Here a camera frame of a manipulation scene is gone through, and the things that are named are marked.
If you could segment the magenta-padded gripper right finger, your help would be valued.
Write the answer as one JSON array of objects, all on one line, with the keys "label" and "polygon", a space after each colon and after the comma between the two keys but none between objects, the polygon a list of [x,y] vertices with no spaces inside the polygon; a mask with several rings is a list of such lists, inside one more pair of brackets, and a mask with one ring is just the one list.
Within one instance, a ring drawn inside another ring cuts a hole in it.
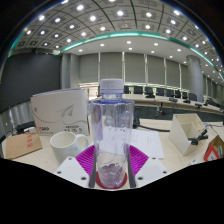
[{"label": "magenta-padded gripper right finger", "polygon": [[128,180],[131,188],[140,188],[166,177],[168,169],[155,157],[149,157],[134,146],[129,148]]}]

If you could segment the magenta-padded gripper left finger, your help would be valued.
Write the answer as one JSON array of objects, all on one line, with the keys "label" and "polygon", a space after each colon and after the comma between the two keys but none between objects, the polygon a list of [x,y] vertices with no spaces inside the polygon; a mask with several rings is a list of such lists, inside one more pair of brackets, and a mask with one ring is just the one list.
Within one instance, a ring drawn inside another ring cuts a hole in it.
[{"label": "magenta-padded gripper left finger", "polygon": [[94,188],[96,182],[95,147],[88,147],[76,157],[67,157],[54,174],[78,186]]}]

